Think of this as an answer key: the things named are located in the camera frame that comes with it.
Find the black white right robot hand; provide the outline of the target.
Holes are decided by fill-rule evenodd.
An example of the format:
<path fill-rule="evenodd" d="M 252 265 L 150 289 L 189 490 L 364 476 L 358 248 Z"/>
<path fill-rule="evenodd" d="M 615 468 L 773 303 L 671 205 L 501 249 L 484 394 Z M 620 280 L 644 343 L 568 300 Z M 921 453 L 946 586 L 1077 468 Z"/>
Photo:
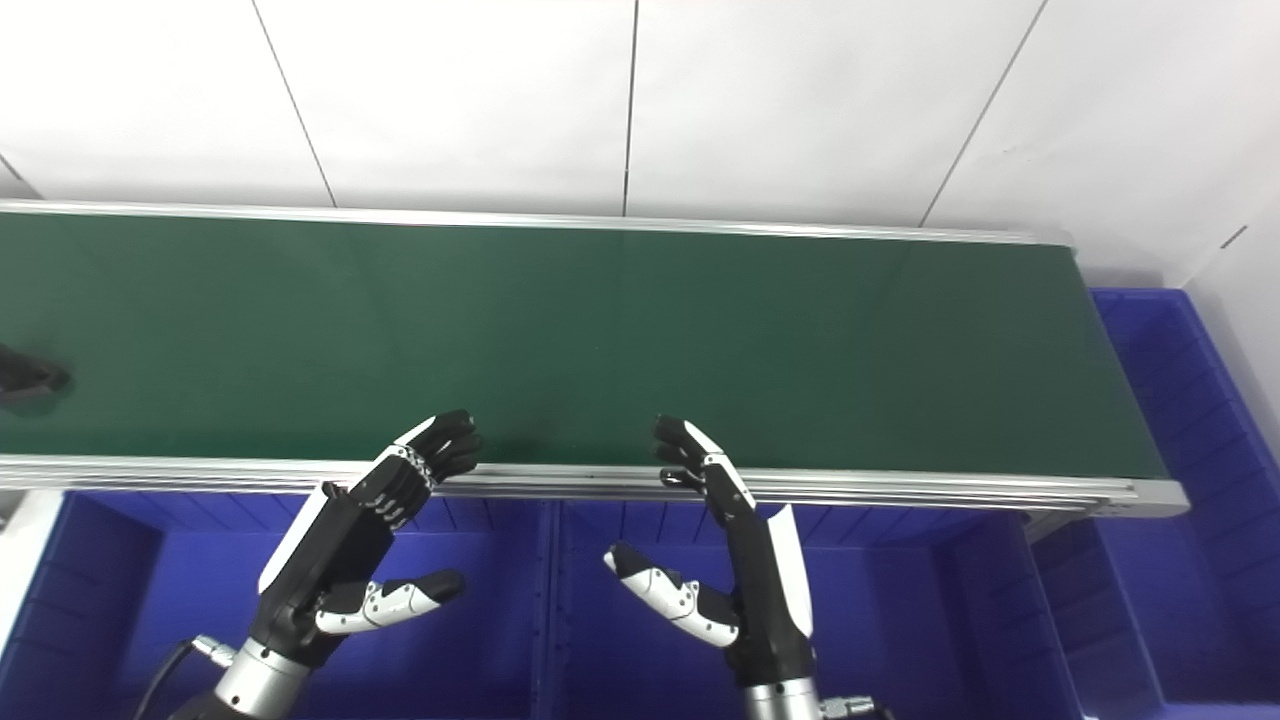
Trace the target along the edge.
<path fill-rule="evenodd" d="M 735 585 L 718 591 L 614 542 L 603 561 L 614 578 L 664 620 L 724 653 L 744 689 L 788 691 L 812 682 L 814 620 L 794 510 L 759 507 L 726 451 L 689 420 L 660 414 L 654 455 L 660 482 L 699 495 L 723 530 Z"/>

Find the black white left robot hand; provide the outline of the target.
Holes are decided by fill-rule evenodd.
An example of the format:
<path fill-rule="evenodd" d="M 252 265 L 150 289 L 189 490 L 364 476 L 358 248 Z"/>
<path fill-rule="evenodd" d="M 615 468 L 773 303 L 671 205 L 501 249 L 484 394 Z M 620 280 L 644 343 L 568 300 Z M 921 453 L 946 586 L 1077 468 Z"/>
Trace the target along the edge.
<path fill-rule="evenodd" d="M 444 480 L 474 470 L 481 438 L 465 409 L 420 421 L 353 484 L 321 483 L 259 578 L 250 657 L 321 667 L 347 635 L 420 618 L 465 592 L 461 571 L 376 582 L 396 533 Z"/>

